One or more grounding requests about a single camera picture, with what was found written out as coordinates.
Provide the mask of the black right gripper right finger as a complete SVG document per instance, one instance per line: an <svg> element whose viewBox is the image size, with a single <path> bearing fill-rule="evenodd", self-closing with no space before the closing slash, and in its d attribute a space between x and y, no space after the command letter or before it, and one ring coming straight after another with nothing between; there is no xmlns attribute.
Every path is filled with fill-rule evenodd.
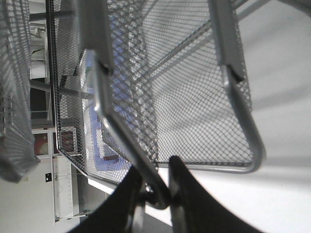
<svg viewBox="0 0 311 233"><path fill-rule="evenodd" d="M169 159L174 233L259 233L221 205L193 177L178 156Z"/></svg>

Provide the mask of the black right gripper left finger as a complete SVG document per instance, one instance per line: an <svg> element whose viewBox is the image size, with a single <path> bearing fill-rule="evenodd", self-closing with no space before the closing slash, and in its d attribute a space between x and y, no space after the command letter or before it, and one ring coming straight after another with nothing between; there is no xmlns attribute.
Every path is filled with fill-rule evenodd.
<svg viewBox="0 0 311 233"><path fill-rule="evenodd" d="M114 192L71 233L141 233L146 192L139 172L132 166Z"/></svg>

